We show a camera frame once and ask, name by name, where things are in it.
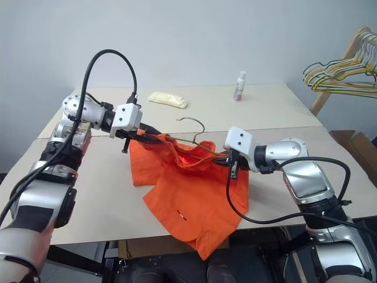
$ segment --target wire hanger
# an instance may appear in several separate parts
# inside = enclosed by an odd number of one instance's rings
[[[314,63],[303,72],[304,82],[313,90],[377,98],[374,82],[343,81],[356,74],[377,75],[377,35],[370,31],[360,32],[355,38],[355,55],[327,64]]]
[[[167,138],[168,139],[173,139],[173,140],[179,140],[181,142],[186,142],[186,143],[193,143],[195,145],[197,145],[198,147],[201,147],[202,149],[204,150],[207,150],[208,152],[212,153],[213,155],[216,155],[216,156],[226,156],[226,154],[223,154],[223,153],[217,153],[217,152],[213,152],[212,150],[206,148],[205,146],[201,145],[200,143],[196,142],[196,137],[199,135],[199,134],[203,134],[204,131],[206,130],[206,127],[204,126],[204,124],[199,121],[198,119],[195,119],[195,118],[192,118],[192,117],[182,117],[182,118],[179,118],[179,119],[176,119],[177,121],[182,121],[184,119],[189,119],[189,120],[193,120],[195,122],[197,122],[198,124],[201,125],[201,127],[203,128],[201,132],[199,133],[196,133],[194,135],[194,138],[192,140],[187,140],[187,139],[180,139],[178,137],[172,137],[172,136],[168,136]]]

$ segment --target white bottle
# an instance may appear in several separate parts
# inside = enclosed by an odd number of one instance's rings
[[[234,90],[234,94],[233,94],[234,101],[241,101],[243,88],[245,87],[245,76],[246,76],[246,72],[241,71],[240,77],[237,79],[236,89]]]

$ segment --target cardboard box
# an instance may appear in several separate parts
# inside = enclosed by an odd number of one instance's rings
[[[374,144],[363,133],[355,135],[353,130],[330,131],[330,134],[355,158],[377,187],[377,148]]]

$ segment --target orange shirt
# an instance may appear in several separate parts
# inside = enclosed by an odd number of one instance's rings
[[[192,246],[204,260],[237,228],[240,217],[226,198],[228,167],[198,146],[187,146],[159,134],[162,144],[130,143],[135,186],[155,185],[144,201],[154,216],[177,239]],[[203,141],[211,151],[215,145]],[[249,209],[249,173],[239,171],[230,195],[241,213]]]

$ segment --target black cable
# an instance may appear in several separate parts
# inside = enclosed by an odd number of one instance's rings
[[[237,208],[234,206],[234,204],[232,203],[232,200],[230,198],[230,181],[231,181],[231,175],[232,175],[232,167],[230,166],[229,167],[229,172],[228,172],[228,179],[227,179],[227,183],[226,183],[226,198],[228,200],[228,203],[229,203],[230,207],[234,210],[234,212],[236,212],[241,218],[243,218],[243,219],[245,219],[245,220],[247,220],[247,221],[249,221],[251,223],[255,223],[255,224],[273,224],[273,223],[280,222],[280,221],[287,220],[287,219],[294,218],[294,217],[311,216],[311,217],[321,218],[323,220],[326,220],[328,222],[332,222],[332,223],[335,223],[335,224],[338,224],[338,225],[345,225],[345,226],[348,226],[348,227],[356,228],[356,229],[358,229],[360,231],[364,231],[364,232],[370,234],[371,236],[377,238],[377,233],[374,232],[374,231],[372,231],[372,230],[370,230],[370,229],[368,229],[368,228],[364,228],[362,226],[356,225],[356,224],[351,223],[351,222],[337,220],[335,218],[331,218],[331,217],[324,216],[324,215],[318,215],[318,214],[310,213],[310,212],[293,213],[293,214],[289,214],[289,215],[286,215],[286,216],[282,216],[282,217],[279,217],[279,218],[276,218],[276,219],[266,220],[266,221],[261,221],[261,220],[256,220],[256,219],[248,218],[247,216],[244,216],[244,214],[242,214],[241,212],[239,212],[237,210]]]
[[[101,105],[101,103],[100,103],[97,99],[95,99],[95,97],[92,96],[90,93],[86,92],[85,95],[86,95],[86,96],[89,96],[89,97],[90,97],[95,103],[97,103],[98,105]]]
[[[340,190],[340,193],[338,196],[338,201],[341,201],[343,199],[344,194],[346,193],[346,190],[347,190],[349,179],[351,177],[351,170],[346,163],[333,159],[333,158],[328,158],[328,157],[305,156],[305,157],[296,157],[296,158],[292,158],[287,161],[284,161],[282,164],[278,165],[277,169],[281,169],[283,166],[292,162],[297,162],[297,161],[323,161],[323,162],[334,163],[342,167],[344,171],[346,172],[346,176],[344,178],[342,189]]]
[[[134,69],[133,69],[131,63],[129,62],[129,60],[122,53],[120,53],[116,50],[112,50],[112,49],[105,49],[105,50],[102,50],[102,51],[98,52],[97,54],[95,54],[94,57],[92,58],[92,60],[90,60],[88,67],[87,67],[87,70],[85,72],[85,76],[84,76],[84,80],[82,82],[82,88],[81,88],[80,103],[78,105],[76,117],[75,117],[74,123],[72,125],[70,135],[67,137],[64,144],[55,152],[55,154],[49,160],[46,161],[46,163],[44,165],[37,168],[37,170],[28,173],[25,177],[23,177],[16,184],[16,186],[13,188],[13,190],[11,192],[11,193],[13,193],[13,195],[11,195],[8,203],[5,205],[2,212],[0,213],[0,226],[3,223],[3,221],[6,217],[6,214],[10,210],[13,203],[27,189],[27,187],[30,185],[30,183],[32,181],[34,181],[38,177],[38,175],[41,174],[47,167],[51,166],[52,162],[63,152],[63,150],[66,149],[66,147],[68,145],[69,146],[72,145],[73,137],[76,133],[78,126],[80,125],[80,122],[81,122],[81,116],[82,116],[82,111],[83,111],[83,108],[84,108],[85,95],[87,93],[87,86],[88,86],[90,72],[91,72],[93,65],[96,62],[96,60],[98,60],[98,58],[100,58],[100,56],[107,54],[107,53],[112,53],[112,54],[118,55],[119,57],[121,57],[126,62],[128,67],[130,68],[131,74],[132,74],[132,77],[133,77],[133,81],[134,81],[134,91],[132,92],[132,95],[130,96],[130,98],[133,98],[133,101],[136,101],[136,97],[137,97],[137,95],[136,95],[136,92],[137,92],[136,75],[135,75]]]
[[[20,187],[21,184],[24,183],[27,180],[27,178],[29,178],[31,175],[33,175],[35,173],[35,171],[37,171],[37,170],[35,169],[33,171],[30,171],[25,177],[23,177],[20,181],[18,181],[18,183],[13,187],[9,198],[11,198],[15,194],[18,187]]]

